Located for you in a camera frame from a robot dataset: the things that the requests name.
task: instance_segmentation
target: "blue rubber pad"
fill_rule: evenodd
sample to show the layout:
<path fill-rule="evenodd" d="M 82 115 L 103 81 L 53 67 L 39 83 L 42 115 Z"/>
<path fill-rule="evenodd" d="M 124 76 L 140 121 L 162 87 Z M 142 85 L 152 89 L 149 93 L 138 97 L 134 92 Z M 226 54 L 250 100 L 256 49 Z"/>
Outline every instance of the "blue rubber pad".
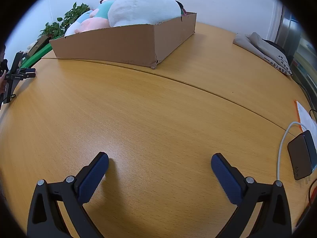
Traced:
<path fill-rule="evenodd" d="M 211 158 L 211 168 L 230 202 L 239 206 L 243 198 L 242 189 L 217 154 Z"/>
<path fill-rule="evenodd" d="M 80 204 L 89 202 L 91 196 L 95 192 L 98 184 L 105 175 L 109 166 L 109 158 L 107 154 L 102 155 L 89 171 L 86 178 L 78 187 L 77 201 Z"/>

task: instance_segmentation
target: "white cable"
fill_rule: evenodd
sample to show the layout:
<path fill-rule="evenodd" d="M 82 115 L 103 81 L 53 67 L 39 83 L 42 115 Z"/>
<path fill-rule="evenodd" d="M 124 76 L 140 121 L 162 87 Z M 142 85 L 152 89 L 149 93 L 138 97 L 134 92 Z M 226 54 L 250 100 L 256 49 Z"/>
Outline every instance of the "white cable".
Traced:
<path fill-rule="evenodd" d="M 52 19 L 52 22 L 53 22 L 53 14 L 52 14 L 51 0 L 49 0 L 49 4 L 50 4 L 50 11 L 51 11 L 51 19 Z"/>
<path fill-rule="evenodd" d="M 280 180 L 280 159 L 281 159 L 282 145 L 283 145 L 283 142 L 284 142 L 284 140 L 285 140 L 286 134 L 288 133 L 290 127 L 291 127 L 293 124 L 299 124 L 299 125 L 303 126 L 306 130 L 308 130 L 308 128 L 307 128 L 304 124 L 302 124 L 302 123 L 300 123 L 300 122 L 297 122 L 297 121 L 291 122 L 290 125 L 287 127 L 287 129 L 286 129 L 286 131 L 285 131 L 285 133 L 284 133 L 284 136 L 283 136 L 283 138 L 282 138 L 282 141 L 281 141 L 281 143 L 280 143 L 280 147 L 279 147 L 279 149 L 278 149 L 277 167 L 276 167 L 276 179 L 277 179 L 277 180 Z"/>

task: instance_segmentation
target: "white plush toy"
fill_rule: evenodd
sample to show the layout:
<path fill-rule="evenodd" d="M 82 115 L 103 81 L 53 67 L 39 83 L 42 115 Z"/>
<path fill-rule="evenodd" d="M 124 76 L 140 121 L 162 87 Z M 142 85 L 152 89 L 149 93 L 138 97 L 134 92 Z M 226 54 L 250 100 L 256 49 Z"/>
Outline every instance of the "white plush toy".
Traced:
<path fill-rule="evenodd" d="M 108 12 L 111 27 L 151 24 L 181 16 L 175 0 L 116 0 Z"/>

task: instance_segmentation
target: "potted plant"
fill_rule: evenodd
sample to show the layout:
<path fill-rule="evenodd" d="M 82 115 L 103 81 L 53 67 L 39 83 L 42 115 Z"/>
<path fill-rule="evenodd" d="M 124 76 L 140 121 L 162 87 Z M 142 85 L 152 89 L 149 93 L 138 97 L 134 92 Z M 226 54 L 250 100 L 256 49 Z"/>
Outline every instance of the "potted plant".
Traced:
<path fill-rule="evenodd" d="M 53 22 L 52 24 L 46 23 L 45 29 L 41 30 L 42 33 L 40 36 L 46 35 L 49 39 L 53 39 L 64 35 L 69 26 L 73 24 L 84 12 L 89 10 L 90 8 L 88 5 L 84 3 L 80 6 L 77 6 L 77 4 L 74 3 L 73 8 L 65 13 L 64 19 L 61 17 L 57 18 L 57 21 L 61 22 L 61 24 L 57 22 Z"/>

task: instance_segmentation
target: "cardboard box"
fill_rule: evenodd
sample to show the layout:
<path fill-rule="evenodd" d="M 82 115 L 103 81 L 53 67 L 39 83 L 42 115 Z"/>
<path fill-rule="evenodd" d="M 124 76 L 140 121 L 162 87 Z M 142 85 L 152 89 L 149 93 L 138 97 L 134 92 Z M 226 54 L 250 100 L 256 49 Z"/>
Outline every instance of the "cardboard box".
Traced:
<path fill-rule="evenodd" d="M 156 25 L 103 28 L 50 40 L 57 58 L 103 60 L 155 68 L 195 32 L 196 13 Z"/>

